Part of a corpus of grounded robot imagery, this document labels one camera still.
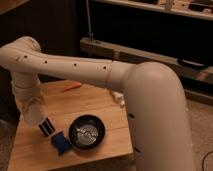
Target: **black dots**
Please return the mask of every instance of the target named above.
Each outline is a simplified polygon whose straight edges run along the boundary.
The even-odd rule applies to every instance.
[[[140,151],[137,147],[134,147],[134,150],[135,150],[137,153],[141,153],[141,151]]]
[[[128,116],[131,118],[131,119],[135,119],[135,115],[129,113]]]

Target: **blue object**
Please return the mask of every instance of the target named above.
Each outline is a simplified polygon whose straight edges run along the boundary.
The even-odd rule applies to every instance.
[[[59,155],[62,155],[73,148],[69,140],[64,137],[63,131],[53,135],[51,137],[51,143],[58,150]]]

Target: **cable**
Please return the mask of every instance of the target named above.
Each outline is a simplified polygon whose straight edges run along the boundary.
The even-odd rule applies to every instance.
[[[213,151],[208,152],[202,159],[202,171],[205,171],[205,160],[210,154],[213,154]]]

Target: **white cylinder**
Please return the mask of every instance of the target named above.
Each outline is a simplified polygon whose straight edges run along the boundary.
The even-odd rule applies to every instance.
[[[176,74],[147,62],[133,67],[123,85],[137,170],[195,171],[186,100]]]

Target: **wooden tabletop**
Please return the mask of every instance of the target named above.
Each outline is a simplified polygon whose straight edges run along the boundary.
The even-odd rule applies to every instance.
[[[50,137],[44,137],[38,128],[26,125],[21,118],[8,171],[51,170],[132,153],[125,109],[113,101],[106,89],[83,85],[62,92],[71,84],[71,81],[58,81],[42,85],[44,107],[56,132],[63,131],[65,137],[68,137],[69,126],[75,118],[93,114],[106,127],[103,142],[89,151],[72,150],[59,156],[51,145]]]

